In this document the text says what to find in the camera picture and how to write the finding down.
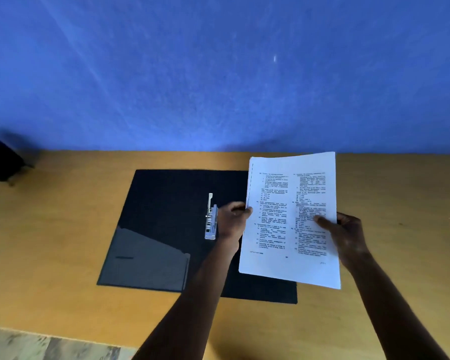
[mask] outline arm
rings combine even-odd
[[[251,207],[244,208],[243,202],[231,202],[219,209],[214,248],[133,360],[202,359],[228,267],[252,214]]]
[[[388,360],[449,359],[373,259],[359,218],[337,212],[338,224],[315,216],[330,231],[342,264],[352,274]]]

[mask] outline white paper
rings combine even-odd
[[[337,220],[335,153],[250,159],[238,271],[340,289],[338,253],[313,217]]]

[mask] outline yellow desk surface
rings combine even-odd
[[[0,183],[0,327],[141,345],[178,294],[96,285],[135,169],[246,170],[251,155],[45,152],[14,187]],[[450,156],[339,154],[337,204],[362,218],[375,257],[450,355]],[[297,305],[222,298],[206,357],[384,359],[341,276],[342,290],[298,284]]]

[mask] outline forearm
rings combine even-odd
[[[217,241],[184,292],[138,350],[134,360],[202,359],[235,251],[226,242]]]
[[[349,270],[387,359],[448,359],[372,255]]]

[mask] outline hand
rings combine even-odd
[[[230,202],[218,210],[218,241],[229,243],[234,254],[252,212],[252,207],[245,208],[244,202]]]
[[[322,216],[315,216],[313,219],[322,229],[330,231],[338,256],[348,270],[356,260],[370,256],[360,218],[337,212],[337,223]]]

